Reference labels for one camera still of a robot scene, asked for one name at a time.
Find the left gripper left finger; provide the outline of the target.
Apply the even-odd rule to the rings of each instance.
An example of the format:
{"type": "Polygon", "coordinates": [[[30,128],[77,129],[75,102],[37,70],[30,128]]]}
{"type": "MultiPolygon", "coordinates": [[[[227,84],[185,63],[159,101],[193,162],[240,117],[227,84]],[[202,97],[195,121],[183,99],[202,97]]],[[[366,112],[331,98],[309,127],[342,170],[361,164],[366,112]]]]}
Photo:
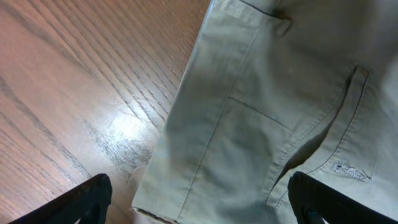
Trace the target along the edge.
{"type": "Polygon", "coordinates": [[[105,224],[112,193],[108,175],[97,174],[9,224],[105,224]]]}

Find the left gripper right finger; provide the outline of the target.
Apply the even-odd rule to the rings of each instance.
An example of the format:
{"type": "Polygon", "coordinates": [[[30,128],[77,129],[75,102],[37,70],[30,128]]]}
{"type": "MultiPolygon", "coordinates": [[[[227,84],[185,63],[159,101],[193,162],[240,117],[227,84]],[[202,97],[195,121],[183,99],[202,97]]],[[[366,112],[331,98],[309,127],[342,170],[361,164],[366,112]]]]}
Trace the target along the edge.
{"type": "Polygon", "coordinates": [[[298,224],[397,224],[303,172],[290,178],[288,195],[298,224]]]}

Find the khaki grey shorts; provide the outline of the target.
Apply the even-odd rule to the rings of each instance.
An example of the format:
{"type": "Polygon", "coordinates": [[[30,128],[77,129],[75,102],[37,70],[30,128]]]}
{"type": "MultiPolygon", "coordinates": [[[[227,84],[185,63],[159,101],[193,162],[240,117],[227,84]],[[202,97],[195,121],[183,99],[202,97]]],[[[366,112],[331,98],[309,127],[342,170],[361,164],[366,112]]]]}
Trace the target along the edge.
{"type": "Polygon", "coordinates": [[[212,1],[132,207],[295,223],[298,171],[397,218],[396,1],[212,1]]]}

